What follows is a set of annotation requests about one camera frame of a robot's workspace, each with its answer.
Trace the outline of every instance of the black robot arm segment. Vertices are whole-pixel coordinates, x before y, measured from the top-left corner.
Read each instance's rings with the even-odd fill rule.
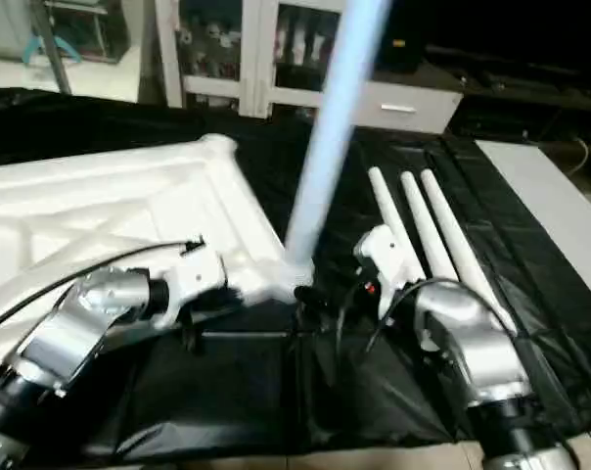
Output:
[[[488,304],[454,283],[419,291],[415,328],[422,348],[441,351],[463,397],[489,470],[572,470],[574,457],[541,424],[512,338]]]

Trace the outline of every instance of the cabinet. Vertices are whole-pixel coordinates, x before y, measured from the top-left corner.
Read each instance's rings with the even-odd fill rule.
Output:
[[[169,106],[223,105],[256,118],[319,108],[347,0],[157,1]],[[370,81],[355,122],[441,133],[461,97]]]
[[[170,107],[223,108],[254,116],[263,0],[156,0]]]

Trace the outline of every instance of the drawer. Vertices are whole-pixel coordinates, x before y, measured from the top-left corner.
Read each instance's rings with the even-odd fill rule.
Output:
[[[440,134],[463,97],[452,91],[368,82],[356,125]]]

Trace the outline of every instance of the white rod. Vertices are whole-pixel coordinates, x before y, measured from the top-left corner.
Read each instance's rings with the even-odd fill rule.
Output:
[[[343,166],[352,116],[378,52],[390,0],[349,0],[287,230],[287,258],[310,262]]]
[[[406,255],[406,261],[409,265],[409,273],[411,276],[409,281],[415,282],[418,279],[426,279],[422,264],[417,258],[417,254],[413,249],[413,244],[411,244],[411,239],[409,238],[408,233],[406,233],[406,228],[404,228],[404,223],[402,223],[400,214],[397,212],[397,208],[393,202],[391,193],[389,193],[389,188],[386,186],[381,170],[377,166],[373,166],[369,169],[367,174],[370,176],[372,188],[374,189],[374,196],[376,196],[376,202],[378,203],[381,215],[383,216],[383,222],[391,229],[393,236],[397,239],[401,249]]]
[[[420,234],[422,246],[424,247],[426,258],[429,261],[432,275],[458,280],[459,278],[443,246],[426,201],[424,201],[422,192],[417,185],[417,181],[415,181],[415,176],[410,171],[404,171],[400,179],[409,207],[411,208],[411,213],[413,214],[413,219],[415,220],[417,231]]]
[[[511,315],[499,303],[489,281],[487,281],[480,264],[470,246],[470,242],[465,237],[463,229],[459,225],[454,212],[443,196],[443,192],[436,181],[431,170],[422,171],[422,182],[426,189],[426,194],[431,201],[432,210],[439,222],[439,227],[443,233],[443,238],[447,243],[450,255],[454,259],[454,264],[461,280],[476,292],[481,294],[488,301],[502,318],[508,329],[517,331]]]

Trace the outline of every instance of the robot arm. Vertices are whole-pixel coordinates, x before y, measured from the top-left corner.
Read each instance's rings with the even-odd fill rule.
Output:
[[[222,287],[220,257],[205,244],[163,276],[107,267],[76,281],[0,365],[0,470],[16,466],[41,429],[41,404],[62,400],[121,322],[165,331],[182,305]]]
[[[380,319],[395,293],[410,284],[397,247],[391,231],[381,225],[354,250],[381,284]],[[535,415],[533,391],[511,335],[488,303],[471,292],[455,281],[425,282],[417,290],[413,328],[422,350],[445,359],[482,446],[484,468],[575,469],[568,450]]]

